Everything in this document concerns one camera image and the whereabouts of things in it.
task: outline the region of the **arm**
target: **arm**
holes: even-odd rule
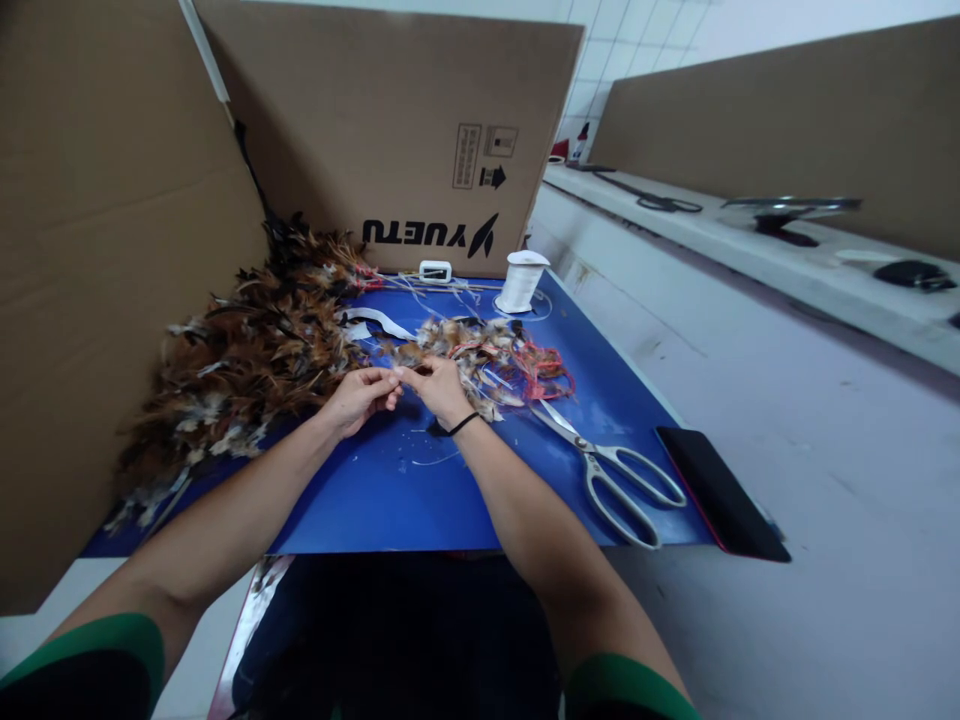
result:
[[[401,393],[382,368],[349,373],[314,417],[178,515],[47,642],[108,615],[143,613],[160,629],[169,679],[204,611],[267,551],[340,440],[377,410],[396,408]]]
[[[432,375],[402,368],[445,428],[473,408],[456,364],[428,358]],[[599,653],[617,653],[658,672],[689,699],[683,681],[640,603],[566,503],[481,420],[454,440],[483,494],[507,558],[543,606],[560,669],[570,674]]]

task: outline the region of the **blue table surface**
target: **blue table surface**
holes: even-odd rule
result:
[[[501,284],[496,280],[477,282]],[[678,479],[654,433],[660,425],[676,427],[676,421],[552,274],[544,274],[539,287],[550,298],[552,311],[547,314],[548,304],[535,300],[534,312],[518,317],[526,319],[524,326],[534,342],[560,351],[577,386],[575,396],[555,400],[553,406],[588,440],[630,447]],[[481,317],[498,317],[493,309],[496,294],[492,290],[480,294],[476,307]],[[447,317],[469,314],[453,294],[427,293],[421,302]],[[414,333],[430,315],[410,293],[400,291],[374,291],[352,304],[382,310]],[[589,504],[579,453],[526,409],[507,409],[504,416],[503,422],[493,423],[497,434],[550,483],[594,539],[604,546],[624,544]],[[408,392],[395,413],[375,416],[355,437],[341,443],[303,493],[270,552],[499,548],[480,491],[463,458],[449,457],[457,451],[453,441],[424,432],[432,420],[419,399]],[[292,427],[295,424],[288,423],[279,428],[265,446],[276,443]],[[175,513],[245,462],[225,461],[209,476],[195,480]],[[658,482],[649,471],[641,469],[641,474]],[[685,508],[664,508],[652,504],[616,471],[611,470],[610,475],[639,501],[664,545],[713,544],[692,502]],[[612,496],[605,499],[614,506]],[[135,525],[114,537],[101,530],[82,556],[124,557],[136,549],[141,537],[142,531]]]

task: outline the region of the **forearm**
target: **forearm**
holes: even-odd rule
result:
[[[454,439],[504,552],[541,602],[591,603],[622,584],[567,504],[489,425],[474,420]]]
[[[177,516],[124,566],[179,603],[219,597],[270,547],[338,436],[319,413]]]
[[[598,653],[618,653],[687,691],[656,628],[566,503],[479,421],[454,436],[511,564],[537,595],[568,678]]]
[[[267,551],[338,435],[322,413],[200,498],[111,575],[57,628],[136,612],[156,622],[167,677],[206,608]]]

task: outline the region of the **white thread spool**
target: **white thread spool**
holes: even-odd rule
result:
[[[533,308],[530,304],[533,292],[537,289],[543,269],[550,267],[550,261],[533,250],[520,250],[507,255],[507,262],[510,263],[507,281],[493,304],[506,313],[530,312]]]

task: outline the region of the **dark pants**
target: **dark pants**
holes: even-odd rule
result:
[[[504,557],[301,555],[233,682],[251,717],[556,718],[543,611]]]

